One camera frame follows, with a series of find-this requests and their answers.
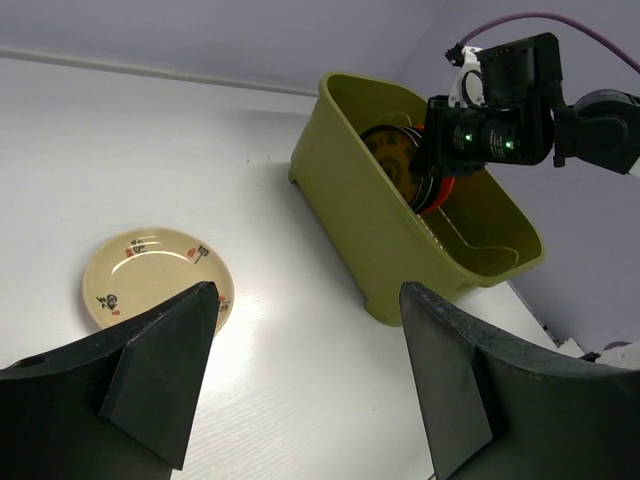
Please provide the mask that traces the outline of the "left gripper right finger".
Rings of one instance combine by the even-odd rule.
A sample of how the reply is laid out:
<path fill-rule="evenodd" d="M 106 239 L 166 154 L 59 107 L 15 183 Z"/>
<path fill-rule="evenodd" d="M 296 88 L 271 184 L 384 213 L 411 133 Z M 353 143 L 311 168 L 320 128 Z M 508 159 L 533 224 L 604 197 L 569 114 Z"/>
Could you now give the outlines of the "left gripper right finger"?
<path fill-rule="evenodd" d="M 495 327 L 417 282 L 403 330 L 439 479 L 635 479 L 639 374 Z"/>

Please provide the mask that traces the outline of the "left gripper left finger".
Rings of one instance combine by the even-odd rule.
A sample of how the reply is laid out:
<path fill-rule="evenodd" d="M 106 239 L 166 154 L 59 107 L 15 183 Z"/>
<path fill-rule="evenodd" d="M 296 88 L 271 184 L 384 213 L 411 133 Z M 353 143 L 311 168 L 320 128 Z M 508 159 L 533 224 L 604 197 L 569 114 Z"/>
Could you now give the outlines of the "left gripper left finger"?
<path fill-rule="evenodd" d="M 4 479 L 168 479 L 184 466 L 219 312 L 199 282 L 1 371 Z"/>

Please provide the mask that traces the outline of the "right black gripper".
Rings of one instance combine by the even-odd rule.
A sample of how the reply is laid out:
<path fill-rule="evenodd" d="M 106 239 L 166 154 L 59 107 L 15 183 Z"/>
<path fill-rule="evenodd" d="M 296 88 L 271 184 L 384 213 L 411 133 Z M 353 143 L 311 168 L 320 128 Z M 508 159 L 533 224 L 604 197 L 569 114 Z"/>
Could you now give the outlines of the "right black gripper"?
<path fill-rule="evenodd" d="M 533 166 L 553 148 L 556 121 L 570 116 L 558 39 L 543 33 L 481 49 L 477 58 L 486 106 L 450 108 L 448 95 L 429 98 L 412 173 L 460 177 L 489 163 Z"/>

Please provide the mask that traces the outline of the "orange plate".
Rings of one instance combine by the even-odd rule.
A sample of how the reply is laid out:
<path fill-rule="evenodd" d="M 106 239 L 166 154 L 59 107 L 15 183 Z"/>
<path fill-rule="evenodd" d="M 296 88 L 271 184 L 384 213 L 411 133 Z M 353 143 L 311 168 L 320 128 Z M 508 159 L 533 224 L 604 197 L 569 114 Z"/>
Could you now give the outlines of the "orange plate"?
<path fill-rule="evenodd" d="M 432 178 L 431 189 L 423 204 L 417 210 L 418 215 L 426 215 L 437 210 L 450 195 L 455 184 L 454 177 Z"/>

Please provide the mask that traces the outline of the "black plate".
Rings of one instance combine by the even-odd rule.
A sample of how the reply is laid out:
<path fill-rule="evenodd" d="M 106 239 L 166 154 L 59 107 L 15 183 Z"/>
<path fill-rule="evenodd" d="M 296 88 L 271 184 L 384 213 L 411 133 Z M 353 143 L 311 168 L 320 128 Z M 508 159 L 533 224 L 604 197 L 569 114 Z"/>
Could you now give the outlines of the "black plate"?
<path fill-rule="evenodd" d="M 423 126 L 401 126 L 401 130 L 406 133 L 411 140 L 411 144 L 407 150 L 408 161 L 411 162 L 418 151 L 419 144 L 422 140 L 424 132 Z M 439 187 L 436 185 L 436 179 L 425 177 L 420 174 L 409 172 L 410 179 L 417 183 L 417 193 L 409 203 L 411 209 L 416 214 L 421 214 L 433 202 L 437 196 L 436 191 Z"/>

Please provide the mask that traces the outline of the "beige patterned plate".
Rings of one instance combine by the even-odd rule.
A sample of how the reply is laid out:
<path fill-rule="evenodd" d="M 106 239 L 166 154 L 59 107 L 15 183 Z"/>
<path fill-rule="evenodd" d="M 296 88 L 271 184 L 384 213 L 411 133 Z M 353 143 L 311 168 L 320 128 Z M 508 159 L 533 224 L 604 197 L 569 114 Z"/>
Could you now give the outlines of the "beige patterned plate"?
<path fill-rule="evenodd" d="M 199 282 L 219 294 L 216 328 L 234 305 L 234 282 L 223 259 L 204 241 L 169 228 L 118 234 L 93 254 L 82 279 L 82 297 L 102 328 L 131 319 Z"/>

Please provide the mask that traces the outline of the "yellow patterned plate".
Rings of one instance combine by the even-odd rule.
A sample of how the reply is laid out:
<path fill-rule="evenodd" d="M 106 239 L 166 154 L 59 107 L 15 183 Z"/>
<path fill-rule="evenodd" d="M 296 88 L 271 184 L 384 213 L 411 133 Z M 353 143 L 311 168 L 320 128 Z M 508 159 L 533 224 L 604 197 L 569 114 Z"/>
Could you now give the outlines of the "yellow patterned plate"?
<path fill-rule="evenodd" d="M 409 205 L 418 187 L 409 174 L 411 162 L 406 153 L 411 140 L 408 135 L 401 126 L 378 125 L 364 131 L 361 140 Z"/>

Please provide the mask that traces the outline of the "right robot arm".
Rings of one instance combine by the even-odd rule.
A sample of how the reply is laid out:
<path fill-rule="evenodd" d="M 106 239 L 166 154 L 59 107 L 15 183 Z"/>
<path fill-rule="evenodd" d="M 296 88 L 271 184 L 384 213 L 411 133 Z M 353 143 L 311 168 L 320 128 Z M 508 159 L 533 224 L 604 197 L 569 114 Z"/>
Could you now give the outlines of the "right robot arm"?
<path fill-rule="evenodd" d="M 472 175 L 489 163 L 534 166 L 568 158 L 618 174 L 639 160 L 639 99 L 604 89 L 566 103 L 558 39 L 543 33 L 489 49 L 455 46 L 455 95 L 429 99 L 409 163 L 426 177 Z"/>

